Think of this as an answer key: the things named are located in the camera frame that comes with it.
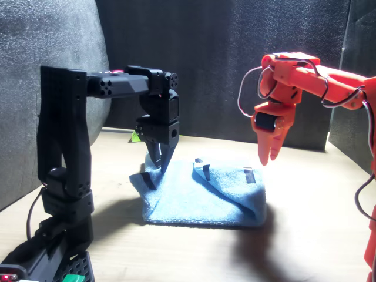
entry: towel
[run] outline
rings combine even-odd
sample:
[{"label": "towel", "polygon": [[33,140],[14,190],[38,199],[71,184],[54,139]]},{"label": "towel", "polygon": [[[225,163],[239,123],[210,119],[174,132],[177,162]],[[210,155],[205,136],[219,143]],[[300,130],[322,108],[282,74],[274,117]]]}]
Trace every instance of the towel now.
[{"label": "towel", "polygon": [[235,163],[177,160],[161,174],[146,155],[145,172],[131,175],[143,199],[143,219],[157,224],[260,226],[266,196],[260,170]]}]

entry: orange robotic arm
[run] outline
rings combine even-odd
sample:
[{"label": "orange robotic arm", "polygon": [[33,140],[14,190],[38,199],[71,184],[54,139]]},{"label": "orange robotic arm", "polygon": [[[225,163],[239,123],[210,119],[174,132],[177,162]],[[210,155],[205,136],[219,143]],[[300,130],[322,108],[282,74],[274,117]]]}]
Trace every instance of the orange robotic arm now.
[{"label": "orange robotic arm", "polygon": [[373,152],[373,109],[376,109],[376,77],[366,78],[320,65],[318,58],[303,53],[266,55],[261,61],[263,71],[258,83],[258,94],[268,102],[255,106],[251,116],[252,128],[257,133],[258,155],[265,166],[274,160],[282,147],[289,128],[294,123],[296,104],[302,90],[321,97],[327,108],[337,106],[356,110],[367,108],[370,118],[370,149]]}]

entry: folded towel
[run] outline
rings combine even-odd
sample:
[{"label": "folded towel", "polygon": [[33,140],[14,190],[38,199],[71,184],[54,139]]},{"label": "folded towel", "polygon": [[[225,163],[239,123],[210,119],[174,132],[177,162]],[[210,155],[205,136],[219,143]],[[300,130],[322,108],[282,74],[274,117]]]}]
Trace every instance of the folded towel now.
[{"label": "folded towel", "polygon": [[129,179],[144,201],[147,222],[260,226],[266,219],[265,187],[257,169],[196,159],[170,162],[161,174],[147,154],[145,172]]}]

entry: gray foam backdrop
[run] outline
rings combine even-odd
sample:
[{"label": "gray foam backdrop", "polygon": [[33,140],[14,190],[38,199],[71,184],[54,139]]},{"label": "gray foam backdrop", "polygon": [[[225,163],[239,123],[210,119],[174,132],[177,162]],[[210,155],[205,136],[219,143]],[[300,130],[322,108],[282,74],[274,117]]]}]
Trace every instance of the gray foam backdrop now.
[{"label": "gray foam backdrop", "polygon": [[[302,51],[337,68],[349,0],[96,0],[111,68],[137,64],[179,76],[180,133],[256,142],[237,108],[243,75],[265,54]],[[264,102],[258,74],[248,77],[241,104]],[[133,128],[136,98],[114,100],[106,125]],[[323,150],[331,111],[303,94],[285,146]]]},{"label": "gray foam backdrop", "polygon": [[[36,176],[40,65],[108,69],[94,0],[0,0],[0,209],[40,185]],[[91,143],[109,109],[110,100],[88,99]]]},{"label": "gray foam backdrop", "polygon": [[[376,76],[376,1],[352,0],[344,42],[342,70]],[[369,174],[372,156],[368,149],[368,118],[364,109],[336,108],[329,141]]]}]

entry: black robotic arm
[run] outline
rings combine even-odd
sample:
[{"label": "black robotic arm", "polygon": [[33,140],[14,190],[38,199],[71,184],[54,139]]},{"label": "black robotic arm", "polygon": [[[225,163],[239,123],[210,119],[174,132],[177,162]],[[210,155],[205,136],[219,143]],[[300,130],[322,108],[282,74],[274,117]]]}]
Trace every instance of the black robotic arm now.
[{"label": "black robotic arm", "polygon": [[136,132],[164,173],[179,141],[177,83],[175,73],[140,66],[109,73],[41,66],[38,178],[52,217],[40,223],[35,236],[28,231],[28,240],[8,254],[0,264],[0,281],[62,282],[67,274],[80,274],[94,282],[86,252],[93,241],[94,211],[86,97],[138,95],[147,115],[137,119]]}]

